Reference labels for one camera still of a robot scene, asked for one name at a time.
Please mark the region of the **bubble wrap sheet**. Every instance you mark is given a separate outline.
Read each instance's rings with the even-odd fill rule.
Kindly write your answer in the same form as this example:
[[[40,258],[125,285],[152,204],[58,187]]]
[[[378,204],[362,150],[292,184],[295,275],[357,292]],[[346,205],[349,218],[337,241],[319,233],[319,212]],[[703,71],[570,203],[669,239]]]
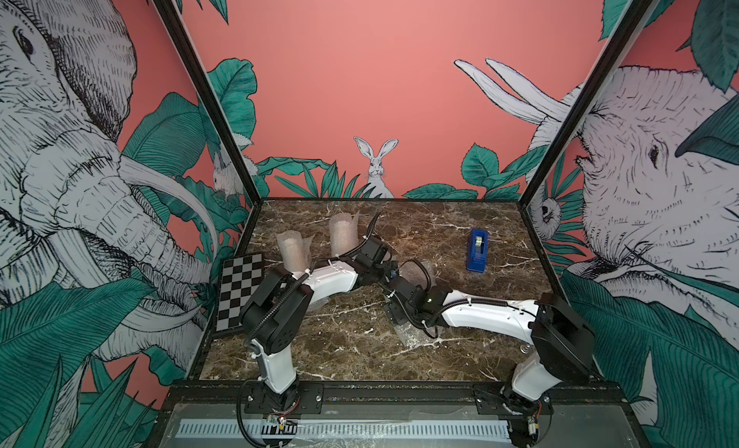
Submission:
[[[431,342],[440,336],[439,326],[431,319],[437,307],[432,296],[435,286],[433,269],[419,259],[404,261],[392,278],[391,293],[402,314],[398,324],[409,324],[417,331],[417,334],[400,332],[405,345],[414,341]]]
[[[313,236],[303,237],[298,231],[287,231],[277,234],[276,239],[286,270],[298,273],[309,269]]]

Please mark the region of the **bubble wrap pile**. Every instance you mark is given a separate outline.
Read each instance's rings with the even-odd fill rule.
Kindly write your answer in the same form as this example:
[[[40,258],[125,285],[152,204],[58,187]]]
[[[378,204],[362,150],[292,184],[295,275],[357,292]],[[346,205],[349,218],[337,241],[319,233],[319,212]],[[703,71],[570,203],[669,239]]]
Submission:
[[[343,212],[329,219],[330,255],[340,257],[359,245],[359,214]]]

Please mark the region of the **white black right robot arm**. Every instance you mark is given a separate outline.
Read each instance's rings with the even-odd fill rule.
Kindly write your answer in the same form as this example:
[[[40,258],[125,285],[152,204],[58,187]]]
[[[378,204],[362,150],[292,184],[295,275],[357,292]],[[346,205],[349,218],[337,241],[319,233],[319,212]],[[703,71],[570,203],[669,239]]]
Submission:
[[[512,301],[456,289],[423,289],[396,276],[381,284],[415,328],[469,328],[515,338],[532,348],[494,396],[512,415],[534,415],[558,384],[588,384],[595,378],[592,327],[562,297]]]

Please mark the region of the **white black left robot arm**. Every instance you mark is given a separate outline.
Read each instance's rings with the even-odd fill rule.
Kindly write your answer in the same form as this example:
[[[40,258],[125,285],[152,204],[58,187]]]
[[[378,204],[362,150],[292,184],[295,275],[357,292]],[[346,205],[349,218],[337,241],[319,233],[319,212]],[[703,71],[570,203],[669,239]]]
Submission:
[[[244,345],[258,363],[259,383],[268,408],[289,413],[298,405],[298,373],[291,344],[309,307],[336,294],[384,281],[394,270],[389,247],[375,235],[377,211],[362,241],[354,248],[304,271],[279,265],[265,278],[241,309]]]

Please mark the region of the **blue tape dispenser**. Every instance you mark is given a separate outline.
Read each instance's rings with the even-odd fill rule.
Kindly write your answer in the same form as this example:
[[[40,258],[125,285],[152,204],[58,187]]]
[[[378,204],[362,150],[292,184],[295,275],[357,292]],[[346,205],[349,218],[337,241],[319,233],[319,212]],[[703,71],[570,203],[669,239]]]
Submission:
[[[466,253],[466,268],[475,273],[484,273],[487,266],[489,233],[471,229]]]

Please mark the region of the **black white checkerboard card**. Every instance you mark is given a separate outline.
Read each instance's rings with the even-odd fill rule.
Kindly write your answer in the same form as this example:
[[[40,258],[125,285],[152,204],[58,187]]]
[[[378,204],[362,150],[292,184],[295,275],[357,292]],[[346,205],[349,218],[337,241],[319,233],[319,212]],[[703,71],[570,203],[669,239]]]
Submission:
[[[215,324],[217,334],[231,332],[241,326],[240,312],[261,284],[264,271],[263,253],[234,257],[222,264]]]

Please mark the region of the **black front mounting rail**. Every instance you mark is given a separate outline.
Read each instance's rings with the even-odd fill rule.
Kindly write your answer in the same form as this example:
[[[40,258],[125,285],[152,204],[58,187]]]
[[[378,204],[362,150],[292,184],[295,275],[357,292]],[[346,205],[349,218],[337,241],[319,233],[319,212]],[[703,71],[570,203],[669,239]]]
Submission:
[[[331,407],[371,407],[379,405],[415,406],[423,410],[441,406],[471,406],[479,415],[511,419],[529,415],[551,415],[566,405],[624,406],[627,399],[614,383],[597,382],[585,386],[559,384],[534,403],[521,397],[506,400],[501,382],[400,382],[400,381],[301,381],[285,396],[257,381],[181,381],[169,391],[163,411],[177,404],[242,404],[246,413],[268,415],[318,415]]]

